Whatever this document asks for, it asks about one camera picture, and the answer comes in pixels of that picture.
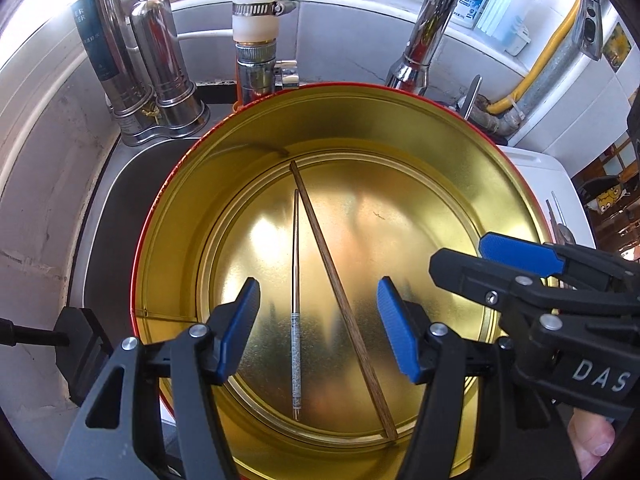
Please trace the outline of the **person right hand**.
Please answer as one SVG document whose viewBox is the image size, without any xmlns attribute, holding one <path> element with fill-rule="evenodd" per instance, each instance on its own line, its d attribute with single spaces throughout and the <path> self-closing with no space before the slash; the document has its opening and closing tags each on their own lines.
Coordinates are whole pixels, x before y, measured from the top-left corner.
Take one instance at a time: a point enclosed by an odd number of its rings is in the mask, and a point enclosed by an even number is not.
<svg viewBox="0 0 640 480">
<path fill-rule="evenodd" d="M 574 408 L 567 432 L 585 479 L 612 448 L 615 430 L 605 417 Z"/>
</svg>

